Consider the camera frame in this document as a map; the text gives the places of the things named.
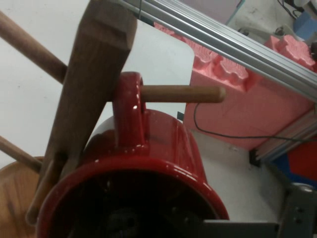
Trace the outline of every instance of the black wire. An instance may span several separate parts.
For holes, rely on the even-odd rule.
[[[284,8],[284,10],[294,19],[296,20],[297,17],[295,17],[290,10],[284,5],[284,0],[282,0],[282,2],[280,2],[279,0],[277,0],[277,2],[282,6],[282,8]]]
[[[294,138],[287,138],[287,137],[281,137],[281,136],[272,136],[272,135],[260,135],[260,136],[235,136],[235,135],[225,135],[225,134],[220,134],[220,133],[216,133],[216,132],[212,132],[212,131],[207,131],[204,129],[201,129],[196,121],[196,112],[197,112],[197,108],[198,105],[200,103],[197,103],[194,109],[194,123],[195,126],[198,130],[208,133],[208,134],[212,134],[212,135],[218,135],[218,136],[222,136],[222,137],[226,137],[226,138],[233,138],[233,139],[278,139],[278,140],[290,140],[290,141],[295,141],[295,142],[317,142],[317,139],[311,139],[311,140],[301,140],[301,139],[294,139]]]
[[[295,10],[293,10],[293,15],[297,18],[297,17],[299,17],[298,15],[296,15],[296,13],[295,12],[299,12],[299,13],[302,13],[301,11],[299,11],[299,10],[297,10],[297,9],[295,9]]]

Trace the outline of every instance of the aluminum rail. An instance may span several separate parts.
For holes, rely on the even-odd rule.
[[[315,108],[290,124],[277,136],[309,139],[317,133],[317,104]],[[298,146],[300,142],[269,139],[255,148],[255,159],[261,162],[272,161],[282,154]]]
[[[139,13],[140,0],[115,2]],[[317,102],[317,74],[173,0],[143,0],[141,15]]]

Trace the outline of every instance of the pink foam mat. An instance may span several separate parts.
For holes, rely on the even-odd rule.
[[[155,24],[165,33],[187,43],[195,53],[191,85],[222,86],[227,97],[221,104],[200,104],[196,120],[200,128],[228,135],[275,135],[309,111],[314,103],[243,66],[226,59],[173,31]],[[271,37],[265,45],[289,59],[313,70],[315,61],[309,48],[292,36],[282,40]],[[184,124],[197,130],[194,108],[188,104]],[[245,149],[253,149],[266,139],[232,139],[210,135]]]

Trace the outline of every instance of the white surface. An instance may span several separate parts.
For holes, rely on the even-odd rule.
[[[294,8],[287,3],[285,6],[292,12]],[[237,13],[228,23],[228,26],[239,30],[241,27],[253,27],[268,33],[273,33],[283,24],[293,29],[294,20],[277,0],[245,0]]]
[[[203,14],[226,24],[240,0],[180,0]]]
[[[249,164],[249,152],[194,131],[207,180],[237,222],[277,222],[260,195],[260,169]]]
[[[0,10],[66,64],[87,0],[1,0]],[[190,82],[194,53],[185,43],[138,22],[124,71],[138,71],[144,84]],[[33,156],[45,153],[62,85],[0,39],[0,135]],[[172,116],[185,104],[147,104]],[[107,104],[97,126],[112,115]],[[13,160],[0,152],[0,168]]]

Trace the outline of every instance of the wooden handle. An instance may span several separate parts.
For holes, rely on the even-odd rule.
[[[64,154],[57,154],[55,158],[51,160],[47,172],[38,187],[28,212],[26,213],[25,218],[29,225],[36,225],[41,205],[45,200],[46,195],[58,182],[66,160],[67,158]]]
[[[141,87],[143,102],[166,103],[221,103],[226,95],[222,87],[144,85]]]
[[[0,136],[0,150],[39,173],[42,163]]]
[[[67,66],[0,11],[0,37],[63,83]]]
[[[131,51],[136,27],[136,18],[122,6],[108,0],[89,2],[63,82],[39,187],[28,212],[30,224],[36,223],[42,202],[58,178],[78,166],[80,155]],[[60,152],[67,155],[63,169],[54,165],[54,158]]]

